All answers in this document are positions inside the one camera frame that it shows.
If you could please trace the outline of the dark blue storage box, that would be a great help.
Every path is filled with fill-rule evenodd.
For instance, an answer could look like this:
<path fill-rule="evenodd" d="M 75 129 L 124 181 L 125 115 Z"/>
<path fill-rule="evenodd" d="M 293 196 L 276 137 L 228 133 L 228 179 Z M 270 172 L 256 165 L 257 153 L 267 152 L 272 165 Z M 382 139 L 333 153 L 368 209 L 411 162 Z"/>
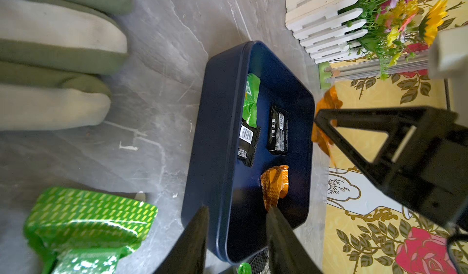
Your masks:
<path fill-rule="evenodd" d="M 257 124 L 260 138 L 252 167 L 238 158 L 247 76 L 260 79 Z M 287 115 L 288 152 L 268 151 L 271 107 Z M 289 167 L 289 191 L 279 209 L 297 228 L 308 217 L 312 178 L 314 98 L 261 41 L 249 41 L 212 57 L 205 68 L 201 102 L 182 207 L 188 225 L 196 211 L 210 212 L 208 249 L 220 260 L 239 264 L 267 246 L 260 177 L 267 169 Z"/>

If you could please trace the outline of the green cookie packet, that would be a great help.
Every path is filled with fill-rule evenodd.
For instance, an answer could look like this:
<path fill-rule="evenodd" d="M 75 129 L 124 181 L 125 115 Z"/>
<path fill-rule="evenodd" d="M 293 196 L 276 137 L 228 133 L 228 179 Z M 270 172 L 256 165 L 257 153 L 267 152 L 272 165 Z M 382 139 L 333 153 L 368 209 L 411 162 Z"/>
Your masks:
<path fill-rule="evenodd" d="M 38 197 L 23 232 L 44 274 L 113 274 L 140 248 L 157 213 L 131 198 L 52 187 Z"/>

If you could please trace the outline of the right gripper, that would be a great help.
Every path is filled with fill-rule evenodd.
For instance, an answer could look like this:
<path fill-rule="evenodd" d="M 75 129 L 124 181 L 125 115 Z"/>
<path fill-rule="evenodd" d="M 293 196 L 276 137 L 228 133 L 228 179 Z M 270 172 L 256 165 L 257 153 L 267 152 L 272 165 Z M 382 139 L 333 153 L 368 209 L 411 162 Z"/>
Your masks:
<path fill-rule="evenodd" d="M 468 228 L 468 129 L 433 107 L 321 110 L 341 157 L 436 224 Z"/>

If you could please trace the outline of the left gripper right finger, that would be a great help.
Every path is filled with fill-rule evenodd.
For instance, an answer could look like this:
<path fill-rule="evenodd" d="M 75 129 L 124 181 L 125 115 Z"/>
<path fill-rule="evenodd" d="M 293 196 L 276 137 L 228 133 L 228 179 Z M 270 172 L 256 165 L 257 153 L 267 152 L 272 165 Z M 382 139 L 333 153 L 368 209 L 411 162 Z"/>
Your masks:
<path fill-rule="evenodd" d="M 320 274 L 281 211 L 272 207 L 266 217 L 269 269 L 272 274 Z"/>

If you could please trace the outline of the black packet with barcode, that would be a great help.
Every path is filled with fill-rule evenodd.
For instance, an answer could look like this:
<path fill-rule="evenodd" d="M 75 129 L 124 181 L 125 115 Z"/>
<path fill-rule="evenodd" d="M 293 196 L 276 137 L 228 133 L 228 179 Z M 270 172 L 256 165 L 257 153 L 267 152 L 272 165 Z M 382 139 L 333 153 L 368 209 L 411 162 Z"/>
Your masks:
<path fill-rule="evenodd" d="M 242 120 L 237 158 L 247 167 L 254 166 L 255 154 L 260 140 L 261 127 L 253 128 Z"/>

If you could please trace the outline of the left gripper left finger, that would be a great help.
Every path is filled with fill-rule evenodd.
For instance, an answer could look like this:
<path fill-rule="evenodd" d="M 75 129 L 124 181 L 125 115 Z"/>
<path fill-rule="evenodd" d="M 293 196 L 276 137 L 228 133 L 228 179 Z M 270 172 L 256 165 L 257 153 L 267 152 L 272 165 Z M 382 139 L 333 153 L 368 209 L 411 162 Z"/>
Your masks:
<path fill-rule="evenodd" d="M 207 253 L 209 209 L 202 206 L 155 274 L 203 274 Z"/>

